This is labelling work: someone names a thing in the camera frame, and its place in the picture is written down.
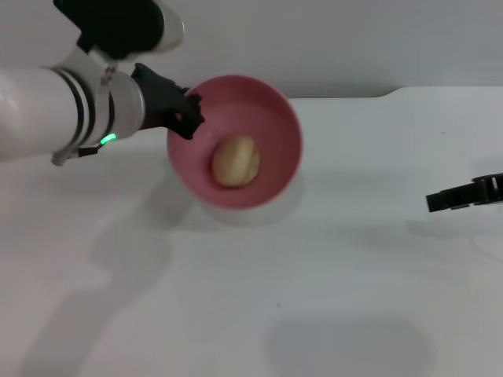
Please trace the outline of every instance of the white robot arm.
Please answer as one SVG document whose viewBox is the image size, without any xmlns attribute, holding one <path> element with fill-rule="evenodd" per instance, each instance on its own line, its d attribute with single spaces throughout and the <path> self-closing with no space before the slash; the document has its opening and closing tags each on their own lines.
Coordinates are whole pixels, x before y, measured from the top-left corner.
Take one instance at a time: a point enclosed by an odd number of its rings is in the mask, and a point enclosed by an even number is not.
<svg viewBox="0 0 503 377">
<path fill-rule="evenodd" d="M 53 153 L 63 166 L 96 154 L 110 139 L 164 126 L 191 139 L 204 121 L 199 96 L 142 64 L 132 76 L 117 64 L 162 53 L 184 35 L 180 17 L 162 0 L 54 0 L 82 34 L 55 67 L 0 69 L 0 160 Z"/>
</svg>

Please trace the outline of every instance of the potato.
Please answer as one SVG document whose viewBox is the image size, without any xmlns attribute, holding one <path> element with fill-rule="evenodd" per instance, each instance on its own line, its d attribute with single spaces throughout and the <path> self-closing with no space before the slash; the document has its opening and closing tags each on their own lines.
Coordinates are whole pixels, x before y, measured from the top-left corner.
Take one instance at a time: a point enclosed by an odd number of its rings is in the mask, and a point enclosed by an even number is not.
<svg viewBox="0 0 503 377">
<path fill-rule="evenodd" d="M 251 137 L 230 137 L 217 148 L 212 165 L 213 176 L 220 185 L 241 187 L 257 177 L 260 153 Z"/>
</svg>

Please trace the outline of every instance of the white wall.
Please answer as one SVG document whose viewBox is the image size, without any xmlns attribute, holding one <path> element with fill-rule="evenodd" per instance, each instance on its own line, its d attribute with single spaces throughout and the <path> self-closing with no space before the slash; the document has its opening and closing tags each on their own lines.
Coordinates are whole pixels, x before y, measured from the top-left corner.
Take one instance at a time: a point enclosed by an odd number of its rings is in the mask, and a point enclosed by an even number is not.
<svg viewBox="0 0 503 377">
<path fill-rule="evenodd" d="M 185 44 L 142 61 L 186 85 L 230 71 L 267 79 L 293 97 L 503 84 L 501 0 L 169 3 L 185 21 Z M 77 36 L 52 0 L 0 1 L 1 65 L 52 64 Z"/>
</svg>

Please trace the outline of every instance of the bowl rim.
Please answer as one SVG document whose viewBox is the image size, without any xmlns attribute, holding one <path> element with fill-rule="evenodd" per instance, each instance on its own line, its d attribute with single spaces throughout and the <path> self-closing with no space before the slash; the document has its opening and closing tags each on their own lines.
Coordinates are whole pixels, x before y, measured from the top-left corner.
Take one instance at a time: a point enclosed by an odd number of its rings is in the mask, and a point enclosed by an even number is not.
<svg viewBox="0 0 503 377">
<path fill-rule="evenodd" d="M 299 146 L 299 157 L 297 158 L 297 161 L 296 161 L 296 168 L 293 170 L 292 174 L 290 175 L 290 177 L 288 178 L 288 180 L 285 182 L 285 184 L 283 185 L 283 187 L 276 194 L 272 195 L 267 200 L 264 200 L 263 202 L 258 203 L 258 204 L 242 205 L 242 206 L 228 206 L 228 205 L 225 205 L 225 204 L 213 203 L 210 200 L 206 199 L 205 197 L 199 195 L 199 193 L 195 192 L 191 188 L 191 186 L 188 185 L 185 182 L 183 174 L 181 174 L 178 171 L 178 168 L 173 163 L 173 159 L 171 158 L 170 139 L 171 139 L 172 135 L 176 135 L 176 136 L 178 136 L 178 135 L 174 131 L 172 131 L 172 130 L 168 130 L 168 133 L 167 133 L 167 154 L 168 154 L 168 157 L 170 159 L 171 165 L 174 168 L 174 171 L 176 172 L 176 174 L 178 175 L 178 177 L 181 179 L 183 185 L 197 199 L 202 200 L 206 204 L 209 204 L 209 205 L 211 205 L 213 207 L 217 207 L 217 208 L 224 208 L 224 209 L 227 209 L 227 210 L 251 210 L 253 208 L 258 208 L 258 207 L 265 206 L 268 203 L 270 203 L 271 201 L 273 201 L 274 199 L 276 199 L 279 195 L 281 195 L 286 190 L 286 188 L 288 186 L 290 186 L 290 184 L 292 183 L 292 181 L 296 178 L 297 174 L 299 173 L 300 166 L 301 166 L 302 160 L 303 160 L 303 155 L 304 155 L 304 136 L 303 136 L 303 132 L 302 132 L 302 123 L 300 122 L 299 116 L 297 115 L 297 112 L 296 112 L 294 106 L 292 105 L 291 99 L 289 99 L 288 97 L 286 97 L 286 95 L 283 94 L 278 88 L 276 88 L 272 84 L 270 84 L 267 81 L 264 81 L 262 79 L 258 79 L 256 77 L 253 77 L 253 76 L 250 76 L 250 75 L 232 74 L 232 73 L 231 74 L 225 74 L 225 75 L 213 76 L 213 77 L 211 77 L 209 79 L 201 81 L 198 84 L 192 86 L 189 90 L 187 90 L 187 92 L 185 93 L 185 95 L 188 96 L 188 95 L 194 93 L 197 90 L 197 88 L 201 87 L 202 85 L 208 84 L 211 81 L 215 81 L 215 80 L 219 80 L 219 79 L 231 79 L 231 78 L 249 79 L 251 81 L 257 82 L 258 84 L 261 84 L 261 85 L 265 86 L 267 89 L 269 89 L 272 92 L 274 92 L 276 95 L 279 96 L 279 98 L 281 98 L 283 100 L 283 102 L 285 102 L 287 104 L 288 110 L 290 111 L 290 113 L 292 115 L 292 118 L 295 121 L 294 123 L 295 123 L 296 132 L 297 132 L 297 134 L 299 136 L 299 144 L 300 144 L 300 146 Z"/>
</svg>

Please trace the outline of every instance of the black band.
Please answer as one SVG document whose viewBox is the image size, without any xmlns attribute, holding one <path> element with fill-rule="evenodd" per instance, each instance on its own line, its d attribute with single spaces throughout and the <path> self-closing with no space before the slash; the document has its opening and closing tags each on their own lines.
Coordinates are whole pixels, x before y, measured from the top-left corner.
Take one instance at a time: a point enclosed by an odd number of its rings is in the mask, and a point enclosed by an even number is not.
<svg viewBox="0 0 503 377">
<path fill-rule="evenodd" d="M 103 137 L 107 137 L 112 131 L 113 123 L 116 121 L 116 103 L 113 100 L 112 94 L 110 93 L 108 96 L 108 125 Z"/>
<path fill-rule="evenodd" d="M 77 105 L 77 128 L 75 129 L 75 134 L 73 135 L 72 141 L 70 141 L 70 143 L 68 143 L 68 145 L 65 147 L 67 148 L 74 145 L 79 139 L 80 134 L 82 133 L 82 129 L 84 127 L 84 103 L 82 102 L 82 98 L 80 97 L 79 90 L 77 89 L 75 84 L 64 75 L 64 73 L 61 73 L 56 69 L 52 69 L 51 71 L 59 75 L 66 82 L 66 84 L 72 91 L 73 97 L 75 98 L 75 104 Z"/>
<path fill-rule="evenodd" d="M 63 72 L 68 73 L 79 85 L 82 87 L 84 95 L 86 96 L 87 106 L 89 108 L 89 125 L 87 127 L 86 133 L 84 134 L 84 138 L 79 142 L 80 145 L 84 145 L 88 140 L 94 130 L 94 124 L 96 123 L 96 107 L 94 106 L 94 98 L 91 93 L 89 87 L 86 83 L 81 80 L 81 78 L 75 73 L 69 71 L 68 69 L 62 68 Z"/>
</svg>

